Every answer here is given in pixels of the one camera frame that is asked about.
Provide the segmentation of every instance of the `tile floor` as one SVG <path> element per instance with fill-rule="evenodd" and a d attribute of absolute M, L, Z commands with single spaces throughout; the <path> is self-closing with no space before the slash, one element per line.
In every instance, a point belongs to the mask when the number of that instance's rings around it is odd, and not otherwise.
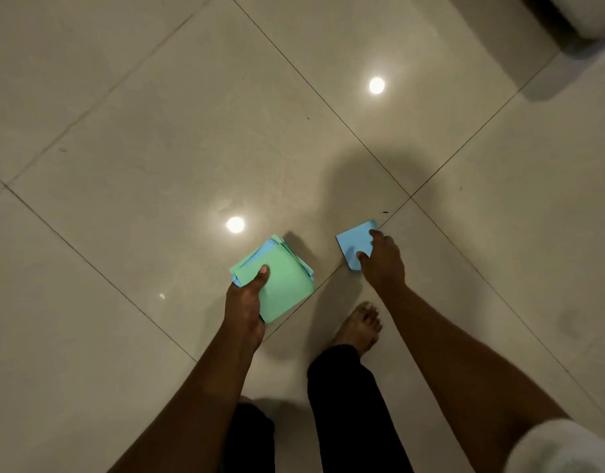
<path fill-rule="evenodd" d="M 536 15 L 0 0 L 0 471 L 108 469 L 272 233 L 318 290 L 269 326 L 244 394 L 275 419 L 278 471 L 320 471 L 304 374 L 376 298 L 333 238 L 368 219 L 414 289 L 605 437 L 605 42 L 565 47 Z M 415 469 L 471 471 L 382 316 L 365 364 Z"/>

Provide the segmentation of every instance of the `pant leg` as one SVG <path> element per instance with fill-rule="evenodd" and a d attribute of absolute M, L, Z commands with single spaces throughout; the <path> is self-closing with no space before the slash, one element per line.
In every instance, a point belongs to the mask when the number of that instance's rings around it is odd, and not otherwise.
<path fill-rule="evenodd" d="M 274 473 L 274 469 L 274 422 L 254 405 L 238 404 L 219 473 Z"/>
<path fill-rule="evenodd" d="M 322 352 L 307 380 L 324 473 L 412 473 L 377 383 L 354 347 Z"/>

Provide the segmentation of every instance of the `bare foot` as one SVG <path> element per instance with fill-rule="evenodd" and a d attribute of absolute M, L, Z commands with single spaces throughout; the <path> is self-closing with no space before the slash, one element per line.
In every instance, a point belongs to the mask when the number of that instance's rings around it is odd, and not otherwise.
<path fill-rule="evenodd" d="M 361 357 L 379 340 L 381 328 L 377 308 L 370 302 L 362 302 L 344 321 L 329 346 L 352 345 Z"/>

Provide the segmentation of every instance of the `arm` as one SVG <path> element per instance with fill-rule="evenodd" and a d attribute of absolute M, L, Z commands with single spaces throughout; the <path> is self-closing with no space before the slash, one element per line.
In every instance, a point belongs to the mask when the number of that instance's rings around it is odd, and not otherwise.
<path fill-rule="evenodd" d="M 372 254 L 357 257 L 477 473 L 500 473 L 534 426 L 568 418 L 521 370 L 452 324 L 405 285 L 390 237 L 370 231 Z"/>
<path fill-rule="evenodd" d="M 269 271 L 226 294 L 224 322 L 165 409 L 110 469 L 126 472 L 215 472 L 254 352 L 265 334 L 259 317 Z"/>

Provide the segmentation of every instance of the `person's right arm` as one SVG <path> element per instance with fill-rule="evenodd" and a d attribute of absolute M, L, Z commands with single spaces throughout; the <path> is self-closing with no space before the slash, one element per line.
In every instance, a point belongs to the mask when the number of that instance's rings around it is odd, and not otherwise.
<path fill-rule="evenodd" d="M 364 277 L 390 312 L 473 469 L 501 473 L 521 437 L 567 413 L 521 370 L 406 286 L 393 239 L 370 233 L 372 254 L 357 253 Z"/>

